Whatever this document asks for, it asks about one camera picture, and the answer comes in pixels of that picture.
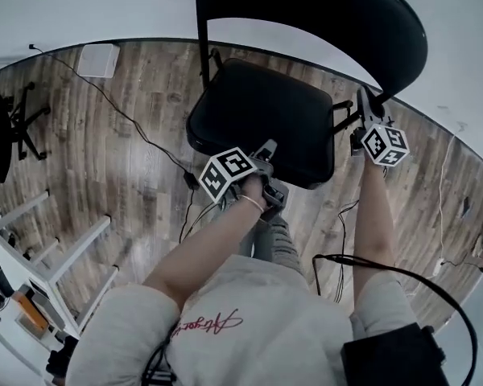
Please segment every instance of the forearm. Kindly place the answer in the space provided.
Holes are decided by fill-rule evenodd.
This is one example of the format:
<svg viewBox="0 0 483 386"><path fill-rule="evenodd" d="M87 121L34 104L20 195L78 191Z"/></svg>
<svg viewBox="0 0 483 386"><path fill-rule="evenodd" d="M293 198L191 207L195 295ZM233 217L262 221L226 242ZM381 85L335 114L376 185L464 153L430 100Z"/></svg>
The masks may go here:
<svg viewBox="0 0 483 386"><path fill-rule="evenodd" d="M145 280L173 298L182 309L225 260L238 251L243 237L256 224L261 212L248 200L241 199L168 253Z"/></svg>
<svg viewBox="0 0 483 386"><path fill-rule="evenodd" d="M366 161L361 178L360 202L354 236L354 256L383 265L394 265L394 221L386 195L382 168ZM378 271L354 268L354 298Z"/></svg>

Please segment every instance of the gray pants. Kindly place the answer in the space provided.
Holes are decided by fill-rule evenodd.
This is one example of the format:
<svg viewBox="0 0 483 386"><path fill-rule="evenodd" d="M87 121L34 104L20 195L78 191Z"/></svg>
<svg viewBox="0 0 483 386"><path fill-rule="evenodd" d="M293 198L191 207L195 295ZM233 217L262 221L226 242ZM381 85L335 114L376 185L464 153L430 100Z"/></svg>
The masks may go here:
<svg viewBox="0 0 483 386"><path fill-rule="evenodd" d="M303 275L288 223L281 216L276 216L270 223L259 221L241 241L239 254L285 266Z"/></svg>

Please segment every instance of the chair backrest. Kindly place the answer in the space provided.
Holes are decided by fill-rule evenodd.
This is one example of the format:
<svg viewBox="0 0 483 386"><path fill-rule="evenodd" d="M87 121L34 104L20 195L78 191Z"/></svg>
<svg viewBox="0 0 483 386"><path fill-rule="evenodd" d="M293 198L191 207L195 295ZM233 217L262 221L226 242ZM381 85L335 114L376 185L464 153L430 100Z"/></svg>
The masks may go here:
<svg viewBox="0 0 483 386"><path fill-rule="evenodd" d="M356 60L391 97L423 70L427 40L404 0L196 0L204 86L209 82L208 26L214 18L254 18L292 26Z"/></svg>

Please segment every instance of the red embroidered logo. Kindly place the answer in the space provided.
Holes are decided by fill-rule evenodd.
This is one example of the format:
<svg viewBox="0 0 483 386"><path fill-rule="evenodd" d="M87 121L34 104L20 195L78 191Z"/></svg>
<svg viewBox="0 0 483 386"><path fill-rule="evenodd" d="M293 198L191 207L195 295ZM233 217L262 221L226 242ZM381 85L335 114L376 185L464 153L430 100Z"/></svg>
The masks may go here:
<svg viewBox="0 0 483 386"><path fill-rule="evenodd" d="M177 336L181 331L193 331L201 329L209 333L213 331L214 335L218 335L224 329L232 329L233 327L239 326L243 323L242 318L235 318L234 314L238 312L238 309L234 309L233 312L227 317L222 318L221 313L217 314L217 318L206 320L204 316L200 316L195 322L183 323L180 322L171 337Z"/></svg>

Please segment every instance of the orange object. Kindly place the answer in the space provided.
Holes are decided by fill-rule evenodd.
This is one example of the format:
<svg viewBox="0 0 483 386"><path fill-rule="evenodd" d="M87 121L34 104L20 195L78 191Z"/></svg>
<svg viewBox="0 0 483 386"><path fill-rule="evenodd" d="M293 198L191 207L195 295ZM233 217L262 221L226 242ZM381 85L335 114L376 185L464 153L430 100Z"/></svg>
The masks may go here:
<svg viewBox="0 0 483 386"><path fill-rule="evenodd" d="M37 328L44 331L48 327L47 319L35 308L32 302L22 292L16 291L12 298L17 302L23 313Z"/></svg>

